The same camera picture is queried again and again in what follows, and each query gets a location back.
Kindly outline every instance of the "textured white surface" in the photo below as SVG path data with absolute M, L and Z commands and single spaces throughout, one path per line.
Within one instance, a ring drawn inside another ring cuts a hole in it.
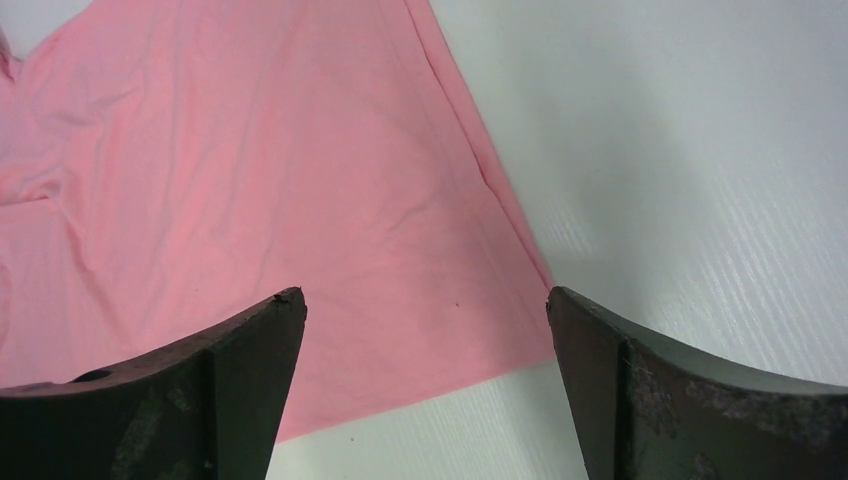
M 585 480 L 555 365 L 277 446 L 269 479 Z
M 845 0 L 431 1 L 558 283 L 848 385 Z M 0 2 L 13 51 L 72 3 Z M 566 407 L 529 369 L 280 445 L 269 478 L 579 480 Z

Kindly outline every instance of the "screw hole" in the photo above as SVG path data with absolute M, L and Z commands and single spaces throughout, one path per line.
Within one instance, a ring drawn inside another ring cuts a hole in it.
M 84 382 L 93 382 L 94 380 L 100 380 L 101 378 L 106 378 L 111 375 L 112 372 L 109 370 L 104 370 L 102 368 L 97 370 L 92 370 L 88 373 L 83 373 L 79 377 L 75 378 L 71 383 L 84 383 Z

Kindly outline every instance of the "pink fabric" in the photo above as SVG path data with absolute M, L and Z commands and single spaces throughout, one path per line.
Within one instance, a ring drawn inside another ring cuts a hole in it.
M 0 385 L 290 285 L 281 439 L 552 358 L 547 276 L 426 0 L 94 0 L 0 81 Z

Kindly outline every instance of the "pink cloth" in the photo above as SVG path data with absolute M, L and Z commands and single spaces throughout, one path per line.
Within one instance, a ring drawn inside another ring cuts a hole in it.
M 546 274 L 426 0 L 94 0 L 0 79 L 0 385 L 290 285 L 280 439 L 552 358 Z

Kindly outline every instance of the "white surface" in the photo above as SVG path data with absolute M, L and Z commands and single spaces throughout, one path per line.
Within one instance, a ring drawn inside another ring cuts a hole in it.
M 586 479 L 555 365 L 277 446 L 269 479 Z
M 0 30 L 9 41 L 12 54 L 23 59 L 90 3 L 91 0 L 0 0 Z
M 848 3 L 432 3 L 558 283 L 848 385 Z M 13 51 L 67 4 L 0 2 Z M 585 478 L 565 407 L 530 369 L 280 445 L 269 478 Z

